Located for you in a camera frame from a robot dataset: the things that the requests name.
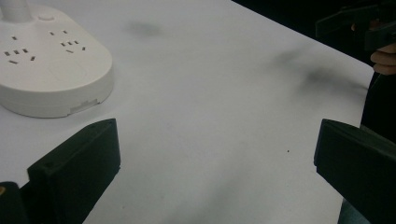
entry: finger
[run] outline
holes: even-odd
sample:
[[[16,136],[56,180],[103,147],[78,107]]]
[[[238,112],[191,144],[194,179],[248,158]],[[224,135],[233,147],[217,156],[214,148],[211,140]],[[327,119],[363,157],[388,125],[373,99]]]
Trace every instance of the finger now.
[[[384,64],[375,64],[374,65],[374,70],[382,75],[395,75],[396,74],[396,66],[389,66],[389,65],[384,65]]]
[[[384,48],[379,49],[379,51],[386,53],[396,53],[396,43],[387,45]]]
[[[373,63],[380,63],[384,65],[396,65],[396,54],[384,53],[382,51],[376,51],[371,55],[371,61]]]

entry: electrical outlet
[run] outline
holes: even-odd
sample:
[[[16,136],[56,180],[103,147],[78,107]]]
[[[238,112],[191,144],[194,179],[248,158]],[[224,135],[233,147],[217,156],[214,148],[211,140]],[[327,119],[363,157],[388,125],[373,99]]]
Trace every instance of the electrical outlet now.
[[[2,6],[0,104],[29,117],[59,118],[102,103],[114,82],[109,51],[62,11],[29,9],[20,22]]]

